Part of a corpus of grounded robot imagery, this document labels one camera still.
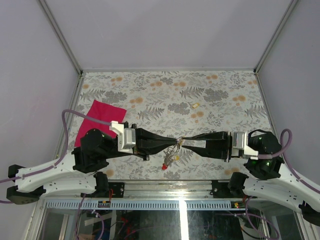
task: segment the floral tablecloth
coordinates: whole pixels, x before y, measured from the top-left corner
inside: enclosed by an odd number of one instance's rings
[[[271,129],[252,71],[87,72],[76,110],[86,114],[94,100],[126,109],[124,120],[129,124],[174,138]],[[82,120],[74,117],[69,150]],[[150,156],[150,161],[135,156],[109,159],[102,171],[118,180],[211,180],[229,179],[233,172],[247,173],[243,159],[227,163],[185,148],[177,156],[164,171],[163,152]]]

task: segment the white wall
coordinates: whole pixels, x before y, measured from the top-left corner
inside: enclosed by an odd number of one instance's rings
[[[320,185],[320,2],[299,3],[259,75],[279,132],[290,128],[288,157]]]
[[[52,160],[77,81],[36,0],[0,0],[0,178]],[[0,199],[7,187],[0,185]],[[34,205],[0,204],[1,239],[20,240]]]
[[[253,69],[291,0],[47,2],[83,69]]]

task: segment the red towel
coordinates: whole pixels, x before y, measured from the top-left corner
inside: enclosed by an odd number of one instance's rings
[[[126,115],[127,110],[120,108],[120,107],[115,107],[111,106],[109,104],[99,102],[97,100],[93,101],[93,104],[90,108],[90,110],[87,113],[87,116],[99,119],[105,122],[111,122],[111,121],[117,121],[119,123],[122,123],[125,115]],[[75,139],[75,147],[80,147],[80,139],[90,130],[90,129],[99,129],[102,132],[110,135],[111,137],[115,138],[116,133],[113,131],[109,130],[109,126],[96,123],[94,121],[90,121],[88,119],[84,119],[80,128],[79,132],[76,136]]]

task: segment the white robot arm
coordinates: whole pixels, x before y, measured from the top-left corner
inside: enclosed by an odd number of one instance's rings
[[[135,155],[148,161],[149,155],[157,154],[178,144],[177,139],[163,137],[137,128],[129,128],[128,123],[112,122],[110,129],[117,134],[111,138],[98,129],[91,129],[81,139],[81,147],[68,153],[55,165],[51,161],[35,167],[18,165],[9,167],[9,177],[20,177],[15,186],[7,189],[7,199],[15,204],[28,204],[40,197],[52,195],[79,195],[88,197],[108,197],[107,176],[99,172],[108,166],[107,159]],[[247,132],[210,132],[185,140],[205,141],[205,147],[182,146],[202,157],[222,159],[248,159],[244,166],[256,178],[243,173],[233,173],[228,188],[237,197],[244,195],[264,198],[286,206],[320,226],[320,194],[306,187],[287,167],[283,159],[274,153],[282,150],[277,138],[271,132],[252,136]],[[50,170],[35,175],[29,173],[53,166]],[[320,186],[297,173],[305,183],[315,189]]]

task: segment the gray leaf pattern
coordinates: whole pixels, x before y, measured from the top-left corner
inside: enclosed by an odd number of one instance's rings
[[[104,95],[102,102],[106,104],[115,104],[127,99],[127,94],[122,92],[107,91]]]
[[[205,94],[207,96],[204,96],[204,100],[206,100],[207,102],[217,102],[217,101],[221,101],[222,99],[226,99],[228,98],[229,94],[226,91],[222,91],[222,90],[213,90],[211,88],[206,89]]]
[[[166,84],[168,84],[168,85],[170,85],[170,84],[172,84],[174,81],[172,80],[172,78],[167,78],[167,77],[163,77],[163,78],[161,78],[160,79],[160,81],[161,82],[164,82],[164,83],[166,83]]]
[[[144,119],[148,119],[150,121],[150,119],[154,119],[157,120],[157,118],[159,118],[161,116],[161,114],[164,112],[164,108],[160,108],[160,107],[147,107],[145,110],[140,111],[138,113],[139,119],[142,118],[142,121]]]
[[[204,92],[204,88],[201,87],[187,87],[186,90],[182,90],[180,92],[181,97],[184,97],[184,99],[186,99],[187,97],[189,98],[197,98],[200,97],[202,95],[202,93]]]
[[[174,111],[176,114],[188,115],[190,113],[190,109],[186,109],[188,106],[185,102],[180,104],[172,103],[168,105],[168,109]]]
[[[87,114],[94,100],[126,109],[124,120],[129,124],[170,138],[271,129],[252,71],[87,72],[75,109]],[[82,121],[73,118],[68,151],[74,147]],[[199,141],[185,144],[199,147]],[[118,180],[228,179],[235,171],[248,173],[245,160],[226,163],[185,148],[163,171],[164,157],[159,152],[148,162],[133,155],[112,158],[101,171]]]

